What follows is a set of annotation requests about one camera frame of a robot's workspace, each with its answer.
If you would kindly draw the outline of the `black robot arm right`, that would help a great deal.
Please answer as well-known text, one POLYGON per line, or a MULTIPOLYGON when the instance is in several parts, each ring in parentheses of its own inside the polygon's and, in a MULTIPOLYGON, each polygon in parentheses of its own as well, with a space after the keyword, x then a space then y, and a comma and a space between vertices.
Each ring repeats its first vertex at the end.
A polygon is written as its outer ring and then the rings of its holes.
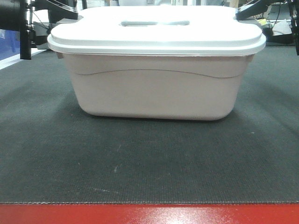
POLYGON ((291 19, 292 37, 296 47, 296 53, 299 55, 299 1, 298 0, 251 0, 247 4, 237 8, 235 17, 239 21, 246 20, 257 14, 267 11, 268 7, 273 3, 286 2, 289 9, 291 19))

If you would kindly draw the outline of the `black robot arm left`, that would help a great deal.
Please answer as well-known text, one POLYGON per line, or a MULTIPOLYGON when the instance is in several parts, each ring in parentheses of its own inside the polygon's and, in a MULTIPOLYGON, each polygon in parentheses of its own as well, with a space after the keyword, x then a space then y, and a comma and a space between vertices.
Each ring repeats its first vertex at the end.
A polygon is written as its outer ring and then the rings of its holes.
POLYGON ((76 0, 2 0, 0 2, 0 28, 18 31, 20 34, 20 59, 31 59, 31 43, 40 45, 47 42, 36 38, 32 22, 34 11, 47 10, 50 24, 62 19, 78 18, 76 0))

